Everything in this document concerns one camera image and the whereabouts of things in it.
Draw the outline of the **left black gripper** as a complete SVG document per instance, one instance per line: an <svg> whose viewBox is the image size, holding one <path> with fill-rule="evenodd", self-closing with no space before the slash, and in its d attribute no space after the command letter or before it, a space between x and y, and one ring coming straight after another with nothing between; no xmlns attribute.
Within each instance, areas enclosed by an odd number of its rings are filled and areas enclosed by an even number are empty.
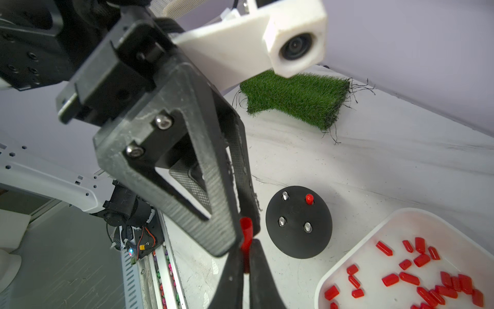
<svg viewBox="0 0 494 309"><path fill-rule="evenodd" d="M241 238L219 123L230 106L171 30L183 32L172 19L120 18L57 97L58 118L116 118L93 139L99 166L220 257ZM158 173L178 163L199 165L209 216Z"/></svg>

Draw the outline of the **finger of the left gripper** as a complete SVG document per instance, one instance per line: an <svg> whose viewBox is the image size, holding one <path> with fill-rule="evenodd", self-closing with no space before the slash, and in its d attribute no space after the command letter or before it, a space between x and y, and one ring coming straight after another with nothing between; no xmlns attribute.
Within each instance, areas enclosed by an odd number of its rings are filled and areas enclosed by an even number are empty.
<svg viewBox="0 0 494 309"><path fill-rule="evenodd" d="M240 214L252 220L256 236L261 231L260 208L253 188L244 124L235 109L230 108L221 116L220 128L230 149Z"/></svg>

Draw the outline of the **aluminium mounting rail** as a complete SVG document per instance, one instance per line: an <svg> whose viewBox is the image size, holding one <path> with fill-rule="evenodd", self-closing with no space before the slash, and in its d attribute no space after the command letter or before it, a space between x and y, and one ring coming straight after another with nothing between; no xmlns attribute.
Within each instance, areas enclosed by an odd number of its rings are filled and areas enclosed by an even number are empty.
<svg viewBox="0 0 494 309"><path fill-rule="evenodd" d="M165 216L157 216L163 243L148 256L124 249L121 254L123 293L126 308L187 308Z"/></svg>

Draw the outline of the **white plastic tray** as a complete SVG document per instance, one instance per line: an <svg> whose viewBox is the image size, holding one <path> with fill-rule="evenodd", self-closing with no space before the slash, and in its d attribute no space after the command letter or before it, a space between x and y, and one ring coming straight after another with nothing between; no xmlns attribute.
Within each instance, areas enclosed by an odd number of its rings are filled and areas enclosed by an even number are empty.
<svg viewBox="0 0 494 309"><path fill-rule="evenodd" d="M315 308L492 308L493 256L440 217L392 213L319 281Z"/></svg>

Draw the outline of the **black round screw base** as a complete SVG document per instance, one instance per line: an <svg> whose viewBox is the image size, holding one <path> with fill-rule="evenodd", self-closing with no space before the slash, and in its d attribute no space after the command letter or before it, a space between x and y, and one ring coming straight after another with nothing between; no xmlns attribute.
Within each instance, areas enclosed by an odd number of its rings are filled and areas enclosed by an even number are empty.
<svg viewBox="0 0 494 309"><path fill-rule="evenodd" d="M312 194L313 205L305 197ZM266 208L266 228L274 245L285 255L309 259L328 246L333 233L329 207L313 190L302 186L281 189Z"/></svg>

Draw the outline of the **red screw sleeve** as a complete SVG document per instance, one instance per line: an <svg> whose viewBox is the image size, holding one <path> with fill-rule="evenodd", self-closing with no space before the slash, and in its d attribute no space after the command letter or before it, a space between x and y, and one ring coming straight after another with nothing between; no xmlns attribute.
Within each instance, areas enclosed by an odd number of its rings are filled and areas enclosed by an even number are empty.
<svg viewBox="0 0 494 309"><path fill-rule="evenodd" d="M253 221L249 217L240 219L241 229L243 232L244 241L241 245L241 252L244 260L244 273L250 273L250 247L253 241Z"/></svg>
<svg viewBox="0 0 494 309"><path fill-rule="evenodd" d="M315 198L312 194L307 194L305 197L305 201L307 205L313 205L315 203Z"/></svg>

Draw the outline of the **green artificial grass mat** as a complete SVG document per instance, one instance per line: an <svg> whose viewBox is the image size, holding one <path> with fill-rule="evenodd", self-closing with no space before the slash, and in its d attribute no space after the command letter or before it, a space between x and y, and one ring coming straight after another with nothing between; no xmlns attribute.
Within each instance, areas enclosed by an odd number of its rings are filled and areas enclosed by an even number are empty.
<svg viewBox="0 0 494 309"><path fill-rule="evenodd" d="M265 71L240 83L232 99L232 107L242 108L251 116L276 110L316 127L339 144L336 122L340 108L358 103L356 93L375 87L368 82L358 84L352 78L299 73L284 78L272 70Z"/></svg>

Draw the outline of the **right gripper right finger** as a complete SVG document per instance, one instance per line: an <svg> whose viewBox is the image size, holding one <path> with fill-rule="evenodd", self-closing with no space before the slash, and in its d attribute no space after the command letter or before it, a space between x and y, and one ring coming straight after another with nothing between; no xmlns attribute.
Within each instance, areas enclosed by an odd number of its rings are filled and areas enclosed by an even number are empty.
<svg viewBox="0 0 494 309"><path fill-rule="evenodd" d="M254 239L250 246L249 265L250 308L286 308L258 239Z"/></svg>

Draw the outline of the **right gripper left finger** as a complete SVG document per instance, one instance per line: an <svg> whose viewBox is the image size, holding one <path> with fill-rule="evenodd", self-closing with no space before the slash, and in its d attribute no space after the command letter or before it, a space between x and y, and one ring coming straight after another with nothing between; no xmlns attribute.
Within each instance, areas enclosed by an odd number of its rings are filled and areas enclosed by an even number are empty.
<svg viewBox="0 0 494 309"><path fill-rule="evenodd" d="M234 247L228 254L216 292L209 309L233 309L243 307L244 254Z"/></svg>

